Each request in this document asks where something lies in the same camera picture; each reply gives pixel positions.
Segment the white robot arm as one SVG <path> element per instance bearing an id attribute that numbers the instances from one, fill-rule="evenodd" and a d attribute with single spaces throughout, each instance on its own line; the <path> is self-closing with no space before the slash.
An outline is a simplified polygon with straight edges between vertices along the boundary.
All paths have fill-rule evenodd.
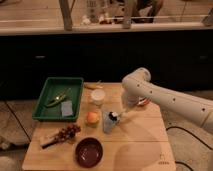
<path id="1" fill-rule="evenodd" d="M 127 108 L 146 98 L 213 134 L 213 100 L 156 86 L 150 80 L 151 74 L 146 68 L 138 68 L 122 79 L 122 102 Z"/>

